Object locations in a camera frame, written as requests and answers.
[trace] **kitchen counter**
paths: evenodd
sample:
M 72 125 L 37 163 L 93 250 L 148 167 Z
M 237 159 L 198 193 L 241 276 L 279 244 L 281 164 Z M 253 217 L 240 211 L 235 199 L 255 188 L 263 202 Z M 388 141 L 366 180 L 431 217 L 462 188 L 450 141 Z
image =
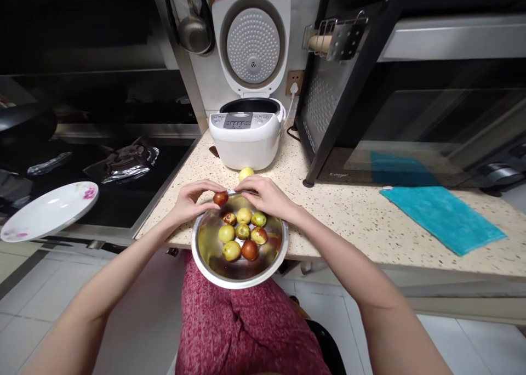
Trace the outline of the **kitchen counter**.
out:
M 273 179 L 296 203 L 303 205 L 321 222 L 352 242 L 372 261 L 387 268 L 425 268 L 475 272 L 487 275 L 526 277 L 526 215 L 504 200 L 478 190 L 453 191 L 475 211 L 499 227 L 508 238 L 493 242 L 463 257 L 448 250 L 420 225 L 380 194 L 381 187 L 316 183 L 303 186 L 308 160 L 298 141 L 284 135 L 278 154 L 258 174 Z M 162 219 L 177 199 L 179 187 L 208 178 L 228 189 L 238 184 L 238 171 L 225 167 L 208 150 L 213 146 L 207 131 L 186 160 L 159 204 L 154 208 L 136 238 Z M 205 193 L 200 201 L 208 201 Z M 190 249 L 193 221 L 180 226 L 166 245 Z M 319 259 L 307 238 L 290 226 L 287 258 Z

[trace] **hand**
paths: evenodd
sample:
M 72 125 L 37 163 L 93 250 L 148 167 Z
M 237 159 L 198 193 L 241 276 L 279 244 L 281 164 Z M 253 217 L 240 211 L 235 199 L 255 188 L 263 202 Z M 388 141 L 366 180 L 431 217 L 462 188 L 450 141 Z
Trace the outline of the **hand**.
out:
M 259 197 L 246 192 L 241 195 L 258 210 L 290 222 L 294 220 L 295 215 L 301 209 L 269 178 L 257 175 L 249 176 L 243 179 L 234 190 L 257 191 L 260 195 Z
M 219 205 L 213 202 L 206 202 L 200 205 L 196 204 L 201 194 L 208 190 L 216 193 L 227 191 L 223 186 L 208 179 L 184 185 L 179 190 L 177 201 L 172 210 L 166 215 L 165 220 L 176 228 L 209 209 L 219 209 Z

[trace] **lap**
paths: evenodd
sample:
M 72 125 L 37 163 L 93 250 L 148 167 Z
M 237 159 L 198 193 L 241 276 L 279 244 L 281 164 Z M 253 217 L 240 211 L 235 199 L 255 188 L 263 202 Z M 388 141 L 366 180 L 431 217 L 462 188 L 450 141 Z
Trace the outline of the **lap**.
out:
M 316 337 L 272 279 L 223 289 L 189 254 L 182 294 L 176 373 L 328 373 Z

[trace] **blue towel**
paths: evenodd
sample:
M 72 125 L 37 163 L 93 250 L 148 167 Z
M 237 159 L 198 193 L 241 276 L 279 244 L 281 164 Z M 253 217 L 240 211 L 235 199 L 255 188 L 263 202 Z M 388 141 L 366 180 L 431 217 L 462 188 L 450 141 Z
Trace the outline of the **blue towel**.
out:
M 394 187 L 381 193 L 457 255 L 506 238 L 443 187 Z

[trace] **wall socket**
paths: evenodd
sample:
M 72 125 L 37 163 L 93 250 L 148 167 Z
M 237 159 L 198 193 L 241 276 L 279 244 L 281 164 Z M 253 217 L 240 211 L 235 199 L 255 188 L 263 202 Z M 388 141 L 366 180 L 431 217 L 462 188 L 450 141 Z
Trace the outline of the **wall socket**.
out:
M 305 73 L 305 70 L 299 70 L 299 71 L 288 71 L 287 72 L 287 88 L 285 90 L 285 95 L 292 95 L 290 93 L 290 87 L 294 82 L 298 85 L 298 92 L 296 93 L 296 96 L 300 95 L 301 93 L 301 82 L 303 82 L 303 74 Z

